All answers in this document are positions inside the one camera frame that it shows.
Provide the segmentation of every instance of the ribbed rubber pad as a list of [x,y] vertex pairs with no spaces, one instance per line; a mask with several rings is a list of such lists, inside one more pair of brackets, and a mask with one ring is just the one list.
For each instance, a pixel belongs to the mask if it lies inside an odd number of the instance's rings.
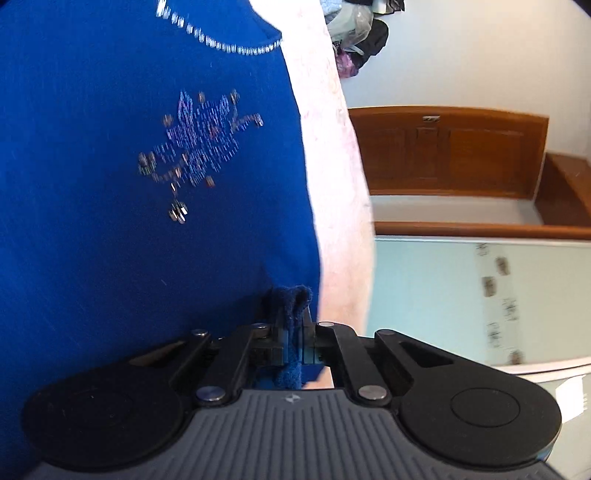
[[245,390],[196,413],[183,437],[142,465],[108,473],[40,465],[28,480],[559,480],[540,462],[513,472],[446,465],[412,444],[381,408],[342,390]]

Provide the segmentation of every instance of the hanging clothes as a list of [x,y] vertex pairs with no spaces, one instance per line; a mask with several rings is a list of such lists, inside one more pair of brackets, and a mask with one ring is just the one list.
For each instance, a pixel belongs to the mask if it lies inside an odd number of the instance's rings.
[[350,53],[351,61],[360,69],[370,57],[377,55],[388,41],[388,25],[375,19],[367,38],[354,47]]
[[316,318],[280,41],[247,0],[0,9],[0,478],[33,464],[18,419],[41,386],[225,336],[274,287],[309,287]]
[[359,69],[355,66],[351,60],[350,53],[347,51],[339,50],[335,56],[336,69],[339,72],[339,78],[346,79],[354,77],[359,73]]
[[320,0],[324,16],[336,14],[340,11],[342,0]]

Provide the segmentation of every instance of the plastic bag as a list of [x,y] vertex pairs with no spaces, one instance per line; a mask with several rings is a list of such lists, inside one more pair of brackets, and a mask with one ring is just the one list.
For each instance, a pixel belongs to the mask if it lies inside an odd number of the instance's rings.
[[345,49],[367,38],[374,21],[371,7],[343,2],[339,14],[330,22],[330,39],[340,41],[340,47]]

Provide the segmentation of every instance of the round black pad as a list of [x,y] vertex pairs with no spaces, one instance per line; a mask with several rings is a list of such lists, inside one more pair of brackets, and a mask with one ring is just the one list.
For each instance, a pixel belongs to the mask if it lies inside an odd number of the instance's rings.
[[184,409],[151,368],[113,365],[45,387],[22,411],[22,428],[48,463],[79,471],[127,466],[178,432]]
[[494,388],[471,388],[452,398],[457,418],[475,427],[502,427],[519,415],[519,403]]
[[561,426],[544,389],[472,362],[421,369],[402,398],[400,419],[437,456],[485,469],[541,458]]

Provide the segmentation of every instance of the door handle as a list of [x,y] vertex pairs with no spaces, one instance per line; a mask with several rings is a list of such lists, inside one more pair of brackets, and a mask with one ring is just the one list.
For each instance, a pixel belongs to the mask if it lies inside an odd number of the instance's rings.
[[438,122],[440,119],[439,115],[424,115],[423,116],[423,122],[425,122],[426,124],[434,124],[435,122]]

